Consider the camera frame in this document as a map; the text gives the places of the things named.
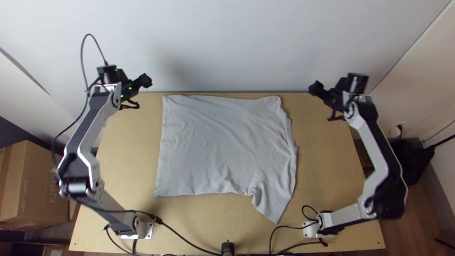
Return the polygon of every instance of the cardboard box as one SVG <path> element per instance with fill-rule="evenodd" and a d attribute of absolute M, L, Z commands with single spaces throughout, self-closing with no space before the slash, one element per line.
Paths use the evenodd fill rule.
<path fill-rule="evenodd" d="M 22 141 L 1 149 L 0 161 L 0 229 L 30 231 L 68 221 L 50 151 Z"/>
<path fill-rule="evenodd" d="M 68 201 L 68 208 L 69 208 L 68 219 L 70 221 L 76 221 L 77 214 L 79 213 L 79 208 L 80 207 L 81 207 L 80 203 L 76 203 L 76 202 L 73 202 L 73 201 Z"/>
<path fill-rule="evenodd" d="M 68 246 L 45 246 L 43 256 L 83 256 L 84 252 L 69 251 Z"/>

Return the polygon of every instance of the wooden floor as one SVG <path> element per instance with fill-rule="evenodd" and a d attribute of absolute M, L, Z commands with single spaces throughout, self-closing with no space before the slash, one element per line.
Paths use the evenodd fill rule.
<path fill-rule="evenodd" d="M 360 162 L 363 167 L 368 167 L 369 159 L 364 151 L 363 145 L 356 143 Z M 442 232 L 441 224 L 436 215 L 435 208 L 428 194 L 424 182 L 420 182 L 409 188 L 406 202 L 405 214 L 397 220 L 381 220 L 381 229 L 386 244 L 386 249 L 343 252 L 342 256 L 454 256 L 455 251 L 435 242 L 435 238 Z M 58 232 L 42 232 L 43 238 L 68 235 L 69 231 L 64 229 L 65 234 Z M 97 254 L 87 253 L 90 256 L 107 256 L 121 254 Z M 325 256 L 325 254 L 305 254 Z"/>

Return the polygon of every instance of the t-shirt sleeve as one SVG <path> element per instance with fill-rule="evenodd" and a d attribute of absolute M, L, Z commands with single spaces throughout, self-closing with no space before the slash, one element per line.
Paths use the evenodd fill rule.
<path fill-rule="evenodd" d="M 295 185 L 291 184 L 291 186 L 292 188 L 289 191 L 294 190 Z M 251 203 L 256 210 L 275 224 L 280 221 L 292 197 L 288 191 L 272 191 L 269 186 L 265 186 L 263 183 L 255 185 L 251 189 L 251 195 L 253 196 Z"/>

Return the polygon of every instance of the white wall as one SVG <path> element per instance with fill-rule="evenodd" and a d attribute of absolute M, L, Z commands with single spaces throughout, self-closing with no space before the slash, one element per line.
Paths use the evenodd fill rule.
<path fill-rule="evenodd" d="M 79 47 L 151 91 L 304 91 L 348 72 L 376 85 L 448 0 L 17 0 L 0 7 L 0 46 L 71 116 L 83 104 Z M 102 61 L 89 41 L 89 80 Z"/>
<path fill-rule="evenodd" d="M 0 116 L 30 134 L 50 142 L 73 118 L 0 53 Z M 66 142 L 62 136 L 60 142 Z"/>
<path fill-rule="evenodd" d="M 455 119 L 455 3 L 452 1 L 373 92 L 387 133 L 406 122 L 404 137 L 427 139 Z M 425 143 L 455 133 L 455 125 Z M 455 140 L 431 161 L 455 212 Z"/>

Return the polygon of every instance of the power outlet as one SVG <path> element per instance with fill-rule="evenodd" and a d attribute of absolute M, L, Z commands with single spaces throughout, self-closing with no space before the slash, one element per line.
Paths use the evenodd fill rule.
<path fill-rule="evenodd" d="M 400 135 L 404 132 L 405 130 L 405 122 L 399 122 L 397 123 L 397 125 L 395 125 L 394 128 L 392 128 L 390 131 L 389 131 L 389 135 L 392 137 L 392 138 L 399 138 Z"/>

